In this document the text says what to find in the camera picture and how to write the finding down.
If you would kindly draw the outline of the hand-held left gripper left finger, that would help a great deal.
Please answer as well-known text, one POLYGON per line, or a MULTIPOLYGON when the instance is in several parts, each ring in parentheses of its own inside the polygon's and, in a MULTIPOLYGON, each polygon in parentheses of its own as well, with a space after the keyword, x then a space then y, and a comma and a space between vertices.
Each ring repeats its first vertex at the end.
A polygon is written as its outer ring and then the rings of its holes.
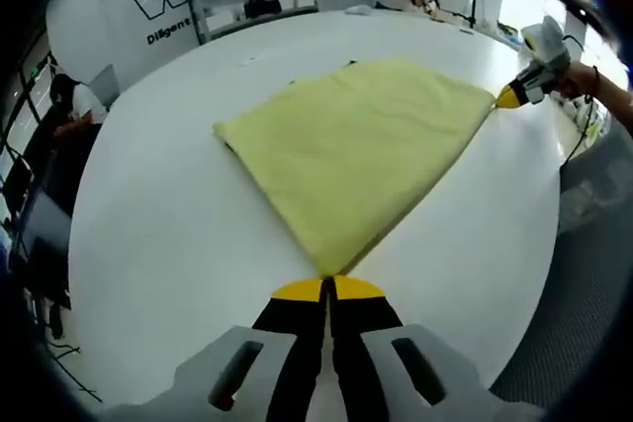
POLYGON ((304 421, 321 368, 327 283, 274 291, 254 323, 233 326, 178 367, 175 421, 304 421))

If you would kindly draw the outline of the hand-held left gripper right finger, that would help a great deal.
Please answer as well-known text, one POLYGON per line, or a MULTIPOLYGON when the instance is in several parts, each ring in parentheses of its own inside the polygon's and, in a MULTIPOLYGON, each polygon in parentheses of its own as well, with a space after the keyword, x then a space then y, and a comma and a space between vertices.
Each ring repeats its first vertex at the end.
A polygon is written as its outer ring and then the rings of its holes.
POLYGON ((333 277, 331 332, 349 420, 494 420, 475 366, 422 325, 403 324, 377 286, 333 277))

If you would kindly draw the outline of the person's right hand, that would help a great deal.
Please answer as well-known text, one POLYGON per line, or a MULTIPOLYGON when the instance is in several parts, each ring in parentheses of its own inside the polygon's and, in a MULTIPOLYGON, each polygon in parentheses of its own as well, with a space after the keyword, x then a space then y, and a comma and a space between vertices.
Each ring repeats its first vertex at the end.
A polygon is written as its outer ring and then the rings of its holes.
POLYGON ((595 92, 595 69, 572 60, 569 68, 559 78, 555 90, 569 100, 580 96, 592 97, 595 92))

